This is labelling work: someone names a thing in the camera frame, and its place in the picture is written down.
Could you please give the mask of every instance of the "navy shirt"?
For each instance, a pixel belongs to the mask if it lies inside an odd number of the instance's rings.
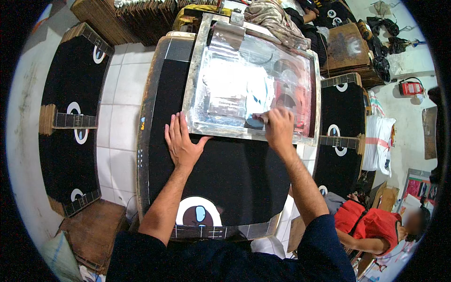
[[[157,238],[120,232],[108,281],[353,281],[332,215],[315,218],[298,246],[298,259],[251,253],[233,242],[205,240],[172,254]]]

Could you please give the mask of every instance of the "red jacket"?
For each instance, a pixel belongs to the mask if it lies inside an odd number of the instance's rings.
[[[354,224],[359,220],[365,208],[354,201],[346,201],[335,214],[335,227],[345,233],[349,233]],[[368,210],[357,224],[353,237],[363,238],[384,238],[390,244],[386,252],[389,253],[398,245],[398,230],[396,223],[401,222],[401,215],[390,213],[378,208]]]

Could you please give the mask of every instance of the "brown cloth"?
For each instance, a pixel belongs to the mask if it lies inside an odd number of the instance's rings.
[[[253,2],[244,11],[244,19],[266,27],[290,49],[310,49],[311,40],[305,38],[290,16],[274,0]]]

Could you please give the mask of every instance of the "white plastic bag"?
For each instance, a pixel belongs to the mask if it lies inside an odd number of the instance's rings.
[[[363,170],[379,170],[391,177],[391,162],[387,168],[385,168],[385,162],[389,150],[391,128],[395,122],[396,120],[392,118],[367,116]]]

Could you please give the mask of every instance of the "woman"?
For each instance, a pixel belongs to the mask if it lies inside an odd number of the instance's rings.
[[[349,194],[350,200],[329,192],[324,199],[329,212],[335,214],[335,228],[340,242],[353,250],[373,253],[378,256],[388,254],[402,240],[418,241],[426,229],[430,212],[424,207],[424,198],[418,211],[408,214],[402,224],[401,215],[378,208],[368,211],[357,196]]]

